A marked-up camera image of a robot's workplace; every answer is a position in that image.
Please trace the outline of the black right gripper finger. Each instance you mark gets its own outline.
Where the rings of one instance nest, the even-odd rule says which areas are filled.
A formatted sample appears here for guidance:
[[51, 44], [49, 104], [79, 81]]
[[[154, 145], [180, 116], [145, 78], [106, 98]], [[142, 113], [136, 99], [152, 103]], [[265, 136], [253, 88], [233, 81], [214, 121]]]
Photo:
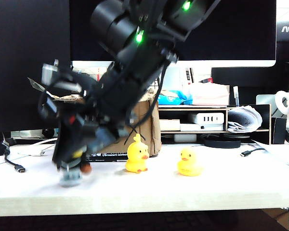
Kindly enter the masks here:
[[70, 141], [71, 139], [69, 129], [63, 122], [60, 122], [59, 135], [52, 158], [56, 168], [61, 168], [62, 162], [67, 163], [72, 159]]
[[96, 139], [96, 125], [77, 125], [74, 130], [73, 166], [90, 166], [87, 156], [89, 147]]

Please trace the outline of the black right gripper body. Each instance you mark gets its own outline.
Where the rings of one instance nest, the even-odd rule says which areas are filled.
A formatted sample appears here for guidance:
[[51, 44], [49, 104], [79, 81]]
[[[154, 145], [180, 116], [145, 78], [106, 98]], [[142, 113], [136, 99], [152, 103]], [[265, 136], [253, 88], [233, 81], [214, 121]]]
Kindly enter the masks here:
[[[60, 123], [58, 143], [113, 144], [125, 137], [125, 105], [115, 93], [124, 83], [121, 71], [110, 69], [100, 81], [67, 69], [44, 69], [45, 88], [39, 99], [39, 113]], [[76, 90], [78, 99], [59, 100], [51, 95], [55, 88]]]

